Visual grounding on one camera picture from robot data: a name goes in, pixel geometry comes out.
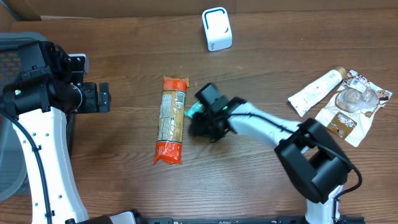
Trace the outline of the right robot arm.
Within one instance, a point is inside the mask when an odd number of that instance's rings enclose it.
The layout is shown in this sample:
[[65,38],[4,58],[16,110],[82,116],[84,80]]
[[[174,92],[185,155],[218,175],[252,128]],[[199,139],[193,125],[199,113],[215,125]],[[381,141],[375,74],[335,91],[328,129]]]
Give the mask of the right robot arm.
[[195,96],[203,110],[193,115],[192,136],[216,142],[233,132],[262,142],[274,150],[291,183],[306,198],[306,223],[347,223],[338,204],[354,167],[318,121],[278,118],[242,98],[229,100],[212,83]]

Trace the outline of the white cream tube gold cap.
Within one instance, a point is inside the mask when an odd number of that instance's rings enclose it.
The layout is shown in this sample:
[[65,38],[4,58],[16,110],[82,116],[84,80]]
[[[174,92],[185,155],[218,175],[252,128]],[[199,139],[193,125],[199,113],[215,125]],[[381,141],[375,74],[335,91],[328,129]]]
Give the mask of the white cream tube gold cap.
[[290,96],[288,102],[297,114],[303,117],[306,112],[338,86],[347,76],[347,73],[345,68],[336,67]]

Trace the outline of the beige PanTree snack pouch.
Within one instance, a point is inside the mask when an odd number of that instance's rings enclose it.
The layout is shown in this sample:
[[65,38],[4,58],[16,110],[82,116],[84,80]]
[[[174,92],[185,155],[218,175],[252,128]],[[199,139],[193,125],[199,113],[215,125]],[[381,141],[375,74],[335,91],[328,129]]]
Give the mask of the beige PanTree snack pouch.
[[370,130],[374,115],[385,106],[391,96],[392,92],[378,87],[365,76],[350,70],[336,94],[315,119],[357,147]]

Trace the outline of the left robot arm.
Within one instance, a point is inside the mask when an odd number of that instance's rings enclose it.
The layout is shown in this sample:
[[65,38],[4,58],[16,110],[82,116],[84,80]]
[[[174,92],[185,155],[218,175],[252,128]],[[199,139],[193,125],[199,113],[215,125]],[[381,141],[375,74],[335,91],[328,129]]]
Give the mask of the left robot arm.
[[32,223],[141,223],[135,210],[90,218],[77,191],[67,144],[70,114],[107,113],[108,83],[85,82],[87,58],[49,41],[9,47],[21,79],[4,87],[1,114],[22,146],[32,197]]

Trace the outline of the orange spaghetti packet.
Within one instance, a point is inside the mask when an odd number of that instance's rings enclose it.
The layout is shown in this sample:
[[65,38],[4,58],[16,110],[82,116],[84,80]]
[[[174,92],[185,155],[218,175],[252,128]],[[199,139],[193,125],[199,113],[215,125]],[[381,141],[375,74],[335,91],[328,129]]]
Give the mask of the orange spaghetti packet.
[[181,164],[183,120],[189,78],[164,76],[154,164]]

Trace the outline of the teal snack packet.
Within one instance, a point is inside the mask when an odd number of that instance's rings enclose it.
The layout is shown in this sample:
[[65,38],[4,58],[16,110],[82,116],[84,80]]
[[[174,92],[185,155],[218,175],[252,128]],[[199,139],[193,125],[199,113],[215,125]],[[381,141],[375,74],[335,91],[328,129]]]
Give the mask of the teal snack packet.
[[184,115],[189,118],[193,118],[195,113],[203,113],[204,108],[203,105],[197,101],[190,109],[184,112]]

